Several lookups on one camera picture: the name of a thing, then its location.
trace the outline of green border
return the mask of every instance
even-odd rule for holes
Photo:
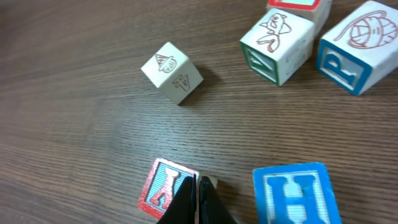
[[[257,74],[259,74],[261,77],[264,77],[264,78],[267,79],[268,81],[272,82],[273,84],[275,84],[275,85],[277,85],[277,86],[280,86],[280,85],[279,85],[279,73],[278,73],[278,65],[277,65],[277,62],[276,62],[273,58],[270,58],[270,57],[264,55],[264,54],[261,53],[260,51],[254,49],[254,48],[252,48],[252,47],[250,47],[250,46],[248,46],[247,44],[243,43],[242,41],[240,41],[240,43],[241,43],[241,47],[242,47],[242,51],[243,51],[244,58],[246,59],[246,63],[247,63],[247,65],[249,66],[249,68],[250,68],[251,70],[253,70],[254,72],[256,72]],[[263,75],[263,74],[257,72],[255,69],[253,69],[253,68],[250,66],[250,63],[249,63],[249,60],[248,60],[248,56],[246,55],[245,48],[249,48],[249,49],[251,49],[251,50],[253,50],[253,51],[255,51],[255,52],[261,54],[262,56],[264,56],[265,58],[269,59],[269,60],[274,64],[274,67],[275,67],[275,81],[274,81],[274,80],[271,80],[269,77],[267,77],[267,76],[265,76],[265,75]]]

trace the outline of toy cube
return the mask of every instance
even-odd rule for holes
[[[329,17],[331,0],[268,0],[267,8],[281,9],[311,20],[315,23],[316,36]]]
[[[188,96],[203,78],[189,58],[167,42],[141,70],[175,104]]]
[[[253,181],[260,224],[341,223],[322,163],[255,169]]]
[[[193,177],[194,174],[197,176],[198,186],[202,177],[201,172],[166,159],[156,159],[141,192],[138,207],[156,219],[162,218],[183,180],[186,177]],[[211,183],[217,187],[218,180],[214,177],[208,177]]]
[[[249,67],[281,86],[311,56],[314,23],[271,9],[241,39]]]
[[[360,95],[398,67],[398,10],[374,1],[357,8],[320,41],[317,69]]]

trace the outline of wooden surface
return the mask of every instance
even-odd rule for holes
[[[322,33],[362,2],[334,0]],[[398,71],[355,97],[313,56],[276,87],[238,42],[265,6],[19,0],[3,10],[0,223],[154,223],[137,199],[157,157],[219,178],[239,223],[258,221],[253,169],[312,161],[327,165],[344,223],[397,223]],[[180,107],[140,70],[167,41],[205,78]]]

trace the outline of red border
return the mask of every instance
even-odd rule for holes
[[[301,4],[293,4],[293,3],[286,3],[286,2],[280,2],[280,0],[268,0],[268,5],[270,6],[275,6],[275,7],[286,7],[286,8],[291,8],[291,9],[301,9],[301,10],[315,10],[320,3],[321,0],[315,0],[314,4],[312,6],[306,6],[306,5],[301,5]]]
[[[155,173],[156,173],[156,170],[157,170],[157,168],[159,166],[159,163],[161,163],[161,162],[164,163],[164,164],[167,164],[169,166],[175,167],[175,168],[177,168],[179,170],[182,170],[184,172],[187,172],[189,174],[192,174],[192,176],[194,174],[196,174],[197,177],[199,176],[197,171],[189,169],[189,168],[186,168],[185,166],[181,166],[181,165],[176,164],[176,163],[174,163],[172,161],[168,161],[167,159],[157,158],[155,160],[155,162],[152,165],[152,168],[149,171],[148,178],[145,181],[144,188],[143,188],[143,190],[141,192],[141,196],[138,199],[137,205],[144,212],[148,213],[149,215],[152,215],[153,217],[155,217],[158,220],[160,218],[162,218],[164,212],[159,210],[159,209],[157,209],[157,208],[155,208],[155,207],[153,207],[152,205],[149,205],[147,202],[145,202],[145,198],[148,195],[148,191],[149,191],[150,185],[151,185],[151,183],[152,183],[152,181],[153,181],[153,179],[155,177]]]

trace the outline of black object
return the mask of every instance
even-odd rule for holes
[[[197,210],[196,176],[186,177],[157,224],[194,224]],[[237,224],[206,176],[199,183],[199,224]]]

